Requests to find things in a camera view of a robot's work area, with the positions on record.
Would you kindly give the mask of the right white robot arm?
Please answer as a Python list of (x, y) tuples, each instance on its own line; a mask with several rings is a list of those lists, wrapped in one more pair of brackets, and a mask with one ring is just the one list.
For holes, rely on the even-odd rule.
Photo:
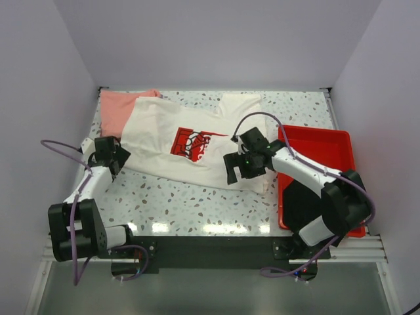
[(296, 151), (287, 138), (269, 142), (256, 127), (234, 135), (231, 140), (238, 149), (223, 157), (228, 184), (239, 178), (253, 179), (271, 170), (300, 185), (292, 198), (302, 196), (304, 200), (297, 209), (311, 215), (305, 222), (288, 226), (293, 233), (292, 249), (296, 256), (308, 257), (316, 245), (326, 240), (337, 245), (374, 214), (373, 202), (356, 171), (342, 172), (322, 165)]

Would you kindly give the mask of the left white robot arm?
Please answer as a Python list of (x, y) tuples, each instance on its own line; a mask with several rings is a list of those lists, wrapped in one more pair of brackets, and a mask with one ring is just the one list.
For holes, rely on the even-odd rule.
[(113, 249), (120, 257), (130, 257), (136, 241), (130, 228), (106, 228), (96, 202), (113, 183), (130, 153), (114, 136), (87, 138), (79, 151), (83, 154), (84, 174), (75, 190), (62, 203), (49, 207), (48, 220), (52, 252), (58, 262), (101, 256)]

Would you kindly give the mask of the white t-shirt red print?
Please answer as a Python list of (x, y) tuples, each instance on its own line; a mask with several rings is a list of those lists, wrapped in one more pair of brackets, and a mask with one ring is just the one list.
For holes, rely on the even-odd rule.
[[(137, 98), (122, 132), (130, 152), (125, 167), (156, 177), (226, 190), (265, 194), (265, 175), (227, 183), (223, 157), (237, 152), (230, 139), (253, 127), (266, 135), (259, 94), (223, 94), (215, 110), (186, 107), (162, 98)], [(242, 122), (247, 114), (253, 117)]]

